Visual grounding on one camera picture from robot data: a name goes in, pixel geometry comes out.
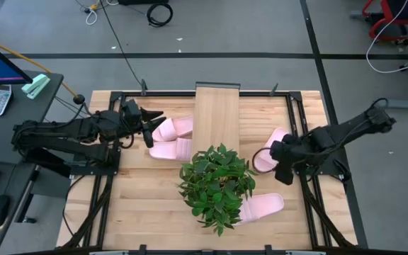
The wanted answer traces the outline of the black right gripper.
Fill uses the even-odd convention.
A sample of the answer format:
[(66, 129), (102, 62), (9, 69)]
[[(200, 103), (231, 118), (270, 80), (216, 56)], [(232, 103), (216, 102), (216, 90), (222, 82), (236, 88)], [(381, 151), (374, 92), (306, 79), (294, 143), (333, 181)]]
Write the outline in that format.
[(300, 140), (290, 134), (283, 137), (282, 141), (274, 140), (270, 146), (271, 158), (283, 165), (294, 164), (300, 159), (296, 149), (300, 148)]

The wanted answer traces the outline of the mint green stapler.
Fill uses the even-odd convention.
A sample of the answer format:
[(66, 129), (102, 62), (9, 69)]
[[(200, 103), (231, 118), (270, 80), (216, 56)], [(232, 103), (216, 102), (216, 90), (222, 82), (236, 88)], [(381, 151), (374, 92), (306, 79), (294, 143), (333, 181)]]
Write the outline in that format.
[(35, 99), (39, 93), (47, 86), (50, 82), (50, 78), (45, 74), (39, 74), (33, 78), (31, 84), (25, 84), (21, 90), (29, 99)]

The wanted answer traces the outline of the red metal frame cart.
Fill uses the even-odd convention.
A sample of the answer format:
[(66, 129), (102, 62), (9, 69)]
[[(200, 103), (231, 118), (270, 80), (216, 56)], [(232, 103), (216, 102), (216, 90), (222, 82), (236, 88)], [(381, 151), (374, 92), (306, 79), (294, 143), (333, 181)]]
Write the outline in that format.
[(350, 18), (370, 25), (373, 42), (392, 42), (408, 46), (408, 0), (380, 0), (381, 12), (367, 12), (375, 0), (368, 0), (361, 11), (352, 11)]

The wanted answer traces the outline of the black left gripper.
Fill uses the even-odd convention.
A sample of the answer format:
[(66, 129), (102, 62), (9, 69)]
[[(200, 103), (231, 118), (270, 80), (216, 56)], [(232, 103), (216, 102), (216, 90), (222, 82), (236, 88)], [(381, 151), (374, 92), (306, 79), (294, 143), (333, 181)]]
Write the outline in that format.
[(146, 110), (139, 107), (134, 99), (121, 103), (120, 124), (117, 131), (119, 138), (143, 134), (143, 121), (149, 122), (150, 132), (154, 132), (165, 120), (163, 111)]

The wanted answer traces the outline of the wooden shelf with black frame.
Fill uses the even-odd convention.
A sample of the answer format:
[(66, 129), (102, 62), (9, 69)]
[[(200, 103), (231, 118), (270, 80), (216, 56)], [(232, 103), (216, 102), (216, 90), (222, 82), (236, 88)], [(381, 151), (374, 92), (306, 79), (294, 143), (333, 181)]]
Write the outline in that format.
[(240, 85), (198, 81), (195, 92), (192, 153), (219, 145), (238, 152)]

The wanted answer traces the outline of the black box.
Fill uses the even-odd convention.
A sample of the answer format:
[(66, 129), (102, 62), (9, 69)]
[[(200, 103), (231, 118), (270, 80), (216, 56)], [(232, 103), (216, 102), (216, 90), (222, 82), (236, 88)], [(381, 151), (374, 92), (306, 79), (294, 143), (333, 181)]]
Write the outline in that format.
[(128, 6), (128, 5), (138, 5), (138, 4), (169, 3), (169, 0), (118, 0), (118, 3), (124, 6)]

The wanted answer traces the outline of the black plastic flower pot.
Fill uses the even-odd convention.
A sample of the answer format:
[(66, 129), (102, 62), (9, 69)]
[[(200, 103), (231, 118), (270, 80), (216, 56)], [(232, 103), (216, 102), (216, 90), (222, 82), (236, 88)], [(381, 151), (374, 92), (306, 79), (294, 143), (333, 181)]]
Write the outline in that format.
[(256, 175), (249, 161), (220, 144), (196, 152), (189, 163), (183, 164), (177, 187), (202, 227), (211, 227), (220, 236), (242, 221), (242, 202), (252, 197)]

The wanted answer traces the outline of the black aluminium table frame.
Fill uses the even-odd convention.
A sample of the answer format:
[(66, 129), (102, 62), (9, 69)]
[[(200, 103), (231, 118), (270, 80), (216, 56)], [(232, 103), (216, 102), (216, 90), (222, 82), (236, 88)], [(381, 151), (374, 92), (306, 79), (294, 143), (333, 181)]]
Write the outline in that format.
[[(188, 91), (93, 91), (89, 110), (116, 109), (120, 100), (135, 99), (139, 106), (164, 111), (168, 118), (194, 114), (195, 93)], [(327, 116), (319, 91), (241, 91), (239, 96), (239, 146), (241, 158), (250, 159), (265, 144), (275, 128), (301, 134), (303, 127), (311, 130), (327, 124)], [(302, 184), (308, 184), (319, 204), (344, 238), (352, 244), (357, 240), (345, 186), (331, 176), (315, 176), (310, 182), (294, 177), (287, 186), (274, 179), (274, 174), (255, 176), (254, 195), (279, 193), (285, 208), (256, 222), (224, 230), (221, 237), (213, 228), (202, 228), (192, 216), (191, 207), (183, 202), (176, 185), (180, 183), (181, 162), (153, 159), (142, 138), (135, 138), (129, 149), (122, 149), (120, 170), (112, 178), (110, 200), (98, 212), (91, 230), (85, 234), (85, 245), (107, 250), (138, 250), (141, 244), (148, 251), (173, 251), (192, 254), (199, 251), (311, 249), (318, 244), (337, 247), (328, 227), (304, 199)], [(107, 182), (95, 176), (84, 177), (70, 191), (65, 217), (71, 230), (80, 227)]]

